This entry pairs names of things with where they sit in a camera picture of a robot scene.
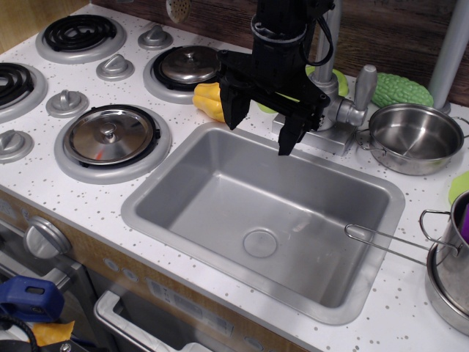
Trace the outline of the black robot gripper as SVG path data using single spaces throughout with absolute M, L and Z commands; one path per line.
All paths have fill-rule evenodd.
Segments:
M 306 75 L 313 33 L 313 29 L 298 34 L 255 30 L 250 54 L 218 52 L 220 98 L 230 130 L 245 119 L 252 100 L 286 117 L 278 136 L 279 155 L 289 155 L 306 131 L 320 128 L 330 99 Z

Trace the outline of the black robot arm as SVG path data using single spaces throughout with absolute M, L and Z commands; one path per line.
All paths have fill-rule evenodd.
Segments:
M 219 51 L 218 71 L 224 119 L 235 129 L 251 101 L 284 115 L 279 155 L 289 155 L 305 133 L 318 130 L 330 98 L 306 75 L 314 30 L 332 40 L 325 14 L 333 1 L 258 1 L 251 19 L 251 54 Z

